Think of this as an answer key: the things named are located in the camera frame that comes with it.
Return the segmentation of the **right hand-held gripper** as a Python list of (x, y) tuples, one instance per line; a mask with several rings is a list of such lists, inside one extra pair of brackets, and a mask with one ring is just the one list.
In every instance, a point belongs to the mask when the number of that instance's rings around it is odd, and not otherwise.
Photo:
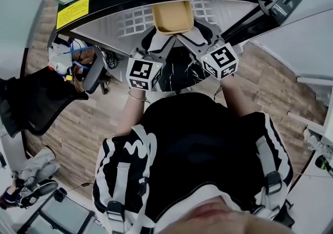
[(220, 27), (201, 19), (194, 19), (194, 26), (200, 31), (208, 44), (196, 44), (182, 34), (176, 36), (179, 42), (194, 56), (200, 56), (203, 70), (218, 81), (234, 74), (238, 69), (239, 58), (230, 43), (215, 46), (214, 49), (207, 52), (209, 45), (221, 38)]

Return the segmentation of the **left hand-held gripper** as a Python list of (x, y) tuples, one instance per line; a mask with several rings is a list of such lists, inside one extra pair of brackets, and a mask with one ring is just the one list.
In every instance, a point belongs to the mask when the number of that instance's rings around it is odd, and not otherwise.
[(176, 42), (176, 35), (156, 32), (156, 27), (151, 26), (141, 33), (134, 43), (126, 71), (130, 88), (151, 92), (162, 77), (162, 70)]

